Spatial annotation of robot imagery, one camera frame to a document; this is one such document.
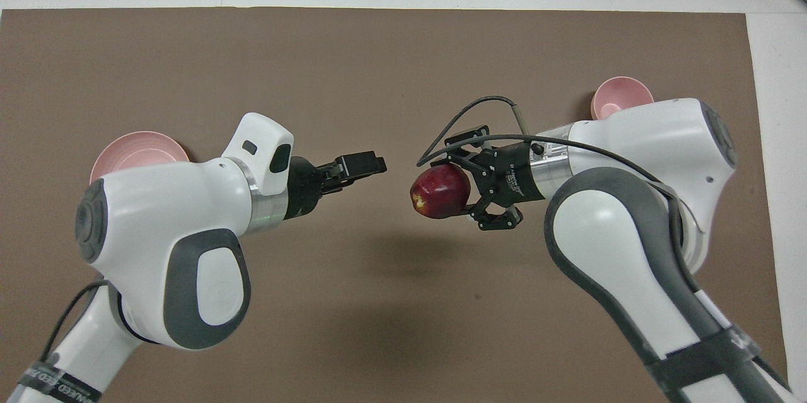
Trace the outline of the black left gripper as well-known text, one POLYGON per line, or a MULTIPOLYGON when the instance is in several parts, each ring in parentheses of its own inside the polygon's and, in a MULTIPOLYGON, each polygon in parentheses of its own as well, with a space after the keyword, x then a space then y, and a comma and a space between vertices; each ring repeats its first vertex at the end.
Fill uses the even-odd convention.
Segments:
POLYGON ((284 218, 305 216, 315 209, 325 194, 340 192, 358 179, 386 171, 384 158, 376 156, 373 151, 345 154, 320 166, 314 166, 300 156, 292 156, 286 182, 284 218))

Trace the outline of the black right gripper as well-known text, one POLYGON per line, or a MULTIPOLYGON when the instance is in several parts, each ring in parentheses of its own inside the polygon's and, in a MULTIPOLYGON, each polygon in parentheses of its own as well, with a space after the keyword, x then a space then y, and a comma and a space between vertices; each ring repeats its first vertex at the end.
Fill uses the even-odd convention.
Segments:
POLYGON ((523 219, 521 211, 514 205, 544 200, 547 196, 541 193, 533 178, 533 145, 520 141, 497 148, 490 141, 482 140, 489 135, 489 127, 482 125, 444 139, 446 147, 476 139, 449 150, 444 163, 453 173, 470 174, 476 183, 480 199, 468 205, 468 214, 479 230, 513 230, 523 219), (504 212, 488 213, 491 204, 503 207, 504 212))

